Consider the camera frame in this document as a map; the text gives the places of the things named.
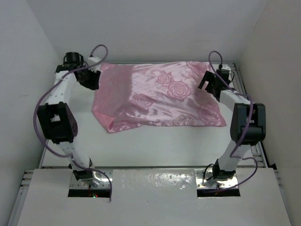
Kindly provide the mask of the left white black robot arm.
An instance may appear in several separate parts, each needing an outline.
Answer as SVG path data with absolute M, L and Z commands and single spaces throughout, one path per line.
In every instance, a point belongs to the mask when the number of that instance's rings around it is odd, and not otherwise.
M 69 100 L 76 83 L 87 89 L 97 90 L 100 74 L 100 71 L 85 68 L 81 54 L 66 53 L 63 63 L 55 71 L 55 88 L 45 104 L 37 109 L 44 137 L 63 151 L 76 180 L 93 187 L 97 187 L 103 177 L 101 173 L 92 170 L 92 160 L 75 146 L 78 124 L 69 108 Z

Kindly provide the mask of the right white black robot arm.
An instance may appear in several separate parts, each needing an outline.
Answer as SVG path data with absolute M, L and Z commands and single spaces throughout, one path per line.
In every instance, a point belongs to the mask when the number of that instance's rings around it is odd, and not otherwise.
M 228 147 L 214 164 L 210 164 L 211 171 L 203 171 L 203 179 L 211 187 L 232 179 L 239 162 L 246 160 L 245 153 L 266 137 L 265 105 L 256 104 L 246 94 L 232 89 L 229 75 L 230 71 L 225 69 L 217 69 L 215 73 L 206 71 L 198 86 L 232 111 Z

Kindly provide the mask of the pink satin pillowcase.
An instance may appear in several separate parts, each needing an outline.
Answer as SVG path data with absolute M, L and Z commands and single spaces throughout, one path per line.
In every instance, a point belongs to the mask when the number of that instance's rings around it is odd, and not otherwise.
M 147 126 L 224 127 L 218 103 L 199 88 L 208 62 L 100 67 L 92 113 L 109 133 Z

